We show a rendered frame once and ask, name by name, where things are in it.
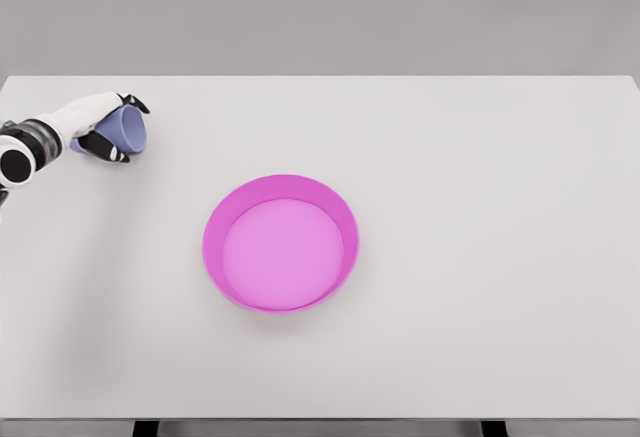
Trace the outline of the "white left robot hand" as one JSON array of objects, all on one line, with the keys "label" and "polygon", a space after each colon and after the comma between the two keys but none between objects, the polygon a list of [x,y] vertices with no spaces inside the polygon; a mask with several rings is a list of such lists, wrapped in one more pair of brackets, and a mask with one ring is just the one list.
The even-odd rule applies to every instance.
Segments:
[{"label": "white left robot hand", "polygon": [[74,137],[72,147],[106,162],[128,163],[130,155],[120,152],[109,140],[94,131],[96,124],[108,114],[124,105],[132,105],[144,114],[149,114],[148,107],[132,94],[121,95],[107,92],[80,100],[80,117],[87,124],[88,132]]}]

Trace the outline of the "lavender blue cup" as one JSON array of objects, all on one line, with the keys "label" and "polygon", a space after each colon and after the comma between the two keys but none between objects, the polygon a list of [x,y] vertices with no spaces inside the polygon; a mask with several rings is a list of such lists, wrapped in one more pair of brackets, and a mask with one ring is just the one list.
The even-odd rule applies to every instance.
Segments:
[{"label": "lavender blue cup", "polygon": [[121,106],[108,114],[96,124],[94,131],[126,154],[140,153],[146,147],[144,119],[141,111],[132,105]]}]

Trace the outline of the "pink round plate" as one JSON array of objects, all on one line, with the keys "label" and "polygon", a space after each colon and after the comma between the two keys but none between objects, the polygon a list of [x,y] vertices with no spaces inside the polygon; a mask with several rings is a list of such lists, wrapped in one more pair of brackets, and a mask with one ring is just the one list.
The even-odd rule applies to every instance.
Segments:
[{"label": "pink round plate", "polygon": [[249,181],[213,210],[202,238],[211,281],[234,304],[265,314],[312,308],[347,281],[359,228],[347,202],[299,175]]}]

